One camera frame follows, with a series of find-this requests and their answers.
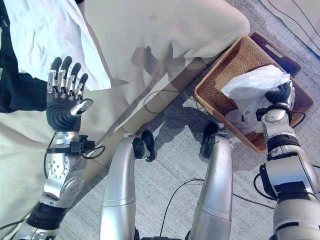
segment black fabric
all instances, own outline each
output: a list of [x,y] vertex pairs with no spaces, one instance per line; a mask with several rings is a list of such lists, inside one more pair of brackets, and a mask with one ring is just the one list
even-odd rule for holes
[[0,112],[17,110],[44,111],[47,107],[47,83],[32,78],[28,73],[18,73],[18,62],[10,37],[10,21],[3,0],[0,0],[1,50]]

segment robotic arm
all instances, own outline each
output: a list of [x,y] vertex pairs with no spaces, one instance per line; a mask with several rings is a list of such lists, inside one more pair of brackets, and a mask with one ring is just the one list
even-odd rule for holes
[[290,122],[295,92],[292,82],[268,92],[272,103],[257,111],[267,145],[267,162],[260,166],[265,192],[277,201],[270,240],[320,239],[319,179],[299,144]]
[[63,63],[57,57],[49,73],[46,116],[56,134],[51,147],[46,149],[48,177],[39,202],[12,240],[55,239],[61,221],[84,185],[87,160],[82,153],[94,150],[95,142],[88,141],[88,136],[79,134],[79,130],[81,114],[92,106],[93,101],[83,99],[87,74],[81,77],[75,91],[81,68],[79,63],[73,67],[67,84],[71,62],[69,56]]

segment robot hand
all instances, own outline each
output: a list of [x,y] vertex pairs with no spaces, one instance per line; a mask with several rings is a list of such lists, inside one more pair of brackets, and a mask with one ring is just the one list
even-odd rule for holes
[[70,56],[67,56],[63,63],[61,58],[57,57],[52,63],[48,76],[46,118],[48,124],[57,132],[78,132],[81,124],[81,114],[94,103],[89,98],[83,99],[88,74],[82,75],[75,90],[77,75],[81,68],[80,63],[77,62],[74,65],[67,81],[71,62],[72,58]]

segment carpet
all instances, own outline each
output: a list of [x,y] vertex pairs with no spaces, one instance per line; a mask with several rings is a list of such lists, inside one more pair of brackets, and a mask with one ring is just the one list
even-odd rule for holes
[[[228,2],[246,15],[252,31],[267,36],[302,65],[295,79],[313,97],[314,106],[295,130],[312,163],[320,165],[320,58],[270,13],[260,0]],[[157,158],[151,163],[135,163],[135,225],[141,237],[159,235],[167,204],[178,186],[189,179],[205,177],[207,164],[199,156],[199,151],[202,132],[212,118],[192,97],[195,86],[204,74],[147,127],[155,136]],[[260,164],[266,160],[266,154],[255,152],[238,142],[234,144],[232,159],[233,192],[274,206],[273,201],[255,192],[252,184]],[[68,212],[57,240],[99,239],[101,201],[108,169],[108,166],[104,168],[85,186],[84,192],[90,191]],[[192,225],[200,190],[201,182],[192,182],[177,192],[168,208],[163,236],[185,238]],[[231,240],[267,240],[272,234],[272,209],[233,197]]]

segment robot finger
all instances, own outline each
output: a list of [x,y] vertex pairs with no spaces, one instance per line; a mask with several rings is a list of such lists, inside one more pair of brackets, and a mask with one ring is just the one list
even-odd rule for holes
[[67,74],[68,69],[71,65],[72,58],[67,56],[61,66],[61,69],[58,73],[58,90],[61,94],[67,94]]
[[84,90],[85,90],[85,84],[86,81],[88,80],[88,74],[83,74],[82,77],[80,78],[79,85],[76,89],[76,99],[77,100],[82,100],[84,96]]
[[48,82],[46,85],[46,89],[49,94],[53,92],[53,89],[55,90],[57,89],[56,86],[58,85],[58,71],[61,63],[62,63],[61,58],[56,57],[51,65],[51,70],[49,72]]
[[71,75],[69,77],[68,84],[67,84],[67,94],[69,97],[72,97],[72,98],[75,97],[76,81],[77,81],[77,76],[80,69],[81,69],[81,64],[78,62],[72,68]]

